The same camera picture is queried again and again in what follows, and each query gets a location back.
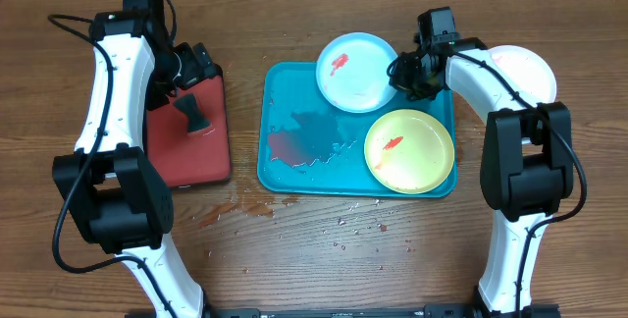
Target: plate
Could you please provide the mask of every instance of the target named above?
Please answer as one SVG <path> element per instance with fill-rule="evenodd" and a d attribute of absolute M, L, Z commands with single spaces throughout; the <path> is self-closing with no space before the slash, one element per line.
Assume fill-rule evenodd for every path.
<path fill-rule="evenodd" d="M 495 64 L 517 87 L 544 103 L 556 99 L 556 77 L 537 53 L 519 46 L 502 45 L 489 49 Z"/>
<path fill-rule="evenodd" d="M 316 81 L 321 93 L 345 112 L 375 111 L 393 99 L 386 71 L 397 57 L 382 38 L 365 32 L 344 34 L 321 52 Z"/>
<path fill-rule="evenodd" d="M 434 117 L 417 110 L 396 110 L 378 119 L 366 135 L 364 156 L 382 185 L 404 194 L 439 186 L 451 172 L 451 136 Z"/>

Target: white plate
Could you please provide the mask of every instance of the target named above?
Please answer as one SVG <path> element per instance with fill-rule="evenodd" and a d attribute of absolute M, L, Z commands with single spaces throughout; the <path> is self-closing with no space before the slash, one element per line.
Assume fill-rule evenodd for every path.
<path fill-rule="evenodd" d="M 556 78 L 550 66 L 537 53 L 518 46 L 502 45 L 489 49 L 495 64 L 520 89 L 544 103 L 556 99 Z"/>
<path fill-rule="evenodd" d="M 382 38 L 354 32 L 334 39 L 316 65 L 316 81 L 323 96 L 346 112 L 374 111 L 393 99 L 386 71 L 397 57 Z"/>

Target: water spill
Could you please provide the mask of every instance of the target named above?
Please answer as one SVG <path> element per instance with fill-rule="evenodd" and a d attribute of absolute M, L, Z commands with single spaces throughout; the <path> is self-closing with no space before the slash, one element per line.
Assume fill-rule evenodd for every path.
<path fill-rule="evenodd" d="M 339 133 L 336 117 L 313 112 L 291 116 L 299 125 L 297 129 L 271 130 L 268 134 L 271 161 L 279 159 L 292 167 L 312 166 L 316 161 L 328 163 L 345 146 L 350 147 Z"/>
<path fill-rule="evenodd" d="M 298 202 L 298 196 L 297 195 L 289 195 L 286 199 L 282 200 L 282 204 L 285 207 L 289 207 L 292 204 L 296 204 Z"/>
<path fill-rule="evenodd" d="M 213 225 L 220 220 L 225 214 L 240 211 L 247 216 L 265 216 L 273 218 L 275 212 L 268 205 L 275 203 L 275 197 L 272 194 L 260 191 L 252 191 L 252 188 L 258 188 L 252 179 L 237 182 L 236 194 L 233 194 L 229 201 L 216 205 L 212 211 L 203 217 L 200 228 Z"/>

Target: white bowl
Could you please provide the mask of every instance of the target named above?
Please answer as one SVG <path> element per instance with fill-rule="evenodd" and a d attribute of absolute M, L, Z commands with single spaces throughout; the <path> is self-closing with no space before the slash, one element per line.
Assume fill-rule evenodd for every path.
<path fill-rule="evenodd" d="M 316 65 L 316 81 L 323 96 L 346 112 L 375 111 L 393 99 L 387 69 L 397 57 L 382 38 L 354 32 L 334 39 Z"/>

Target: wooden table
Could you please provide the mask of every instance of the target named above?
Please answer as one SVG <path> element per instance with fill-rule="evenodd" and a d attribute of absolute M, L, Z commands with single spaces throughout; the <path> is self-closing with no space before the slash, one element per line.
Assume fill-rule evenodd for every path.
<path fill-rule="evenodd" d="M 559 303 L 565 317 L 626 316 L 628 0 L 173 2 L 178 41 L 204 42 L 225 69 L 234 177 L 227 185 L 174 192 L 173 236 L 214 305 L 416 307 L 470 298 L 487 261 L 492 215 L 478 177 L 484 128 L 457 96 L 459 176 L 446 199 L 375 206 L 373 198 L 286 196 L 265 190 L 255 173 L 262 86 L 272 65 L 315 60 L 332 38 L 357 30 L 383 37 L 398 51 L 411 50 L 417 15 L 448 5 L 465 37 L 481 37 L 490 46 L 522 45 L 543 56 L 557 77 L 559 100 L 571 110 L 590 200 L 580 216 L 548 229 L 533 298 Z M 91 18 L 121 5 L 0 0 L 1 316 L 121 317 L 149 308 L 123 266 L 71 275 L 50 253 L 61 206 L 52 159 L 72 152 L 82 129 L 93 57 L 89 46 L 45 17 Z M 230 201 L 235 206 L 225 205 Z M 274 204 L 258 205 L 264 202 Z M 560 211 L 574 204 L 565 200 Z M 274 218 L 244 215 L 269 211 Z M 339 226 L 339 217 L 346 225 Z M 388 230 L 378 230 L 378 223 Z M 83 242 L 71 220 L 62 254 L 76 265 L 107 257 Z"/>

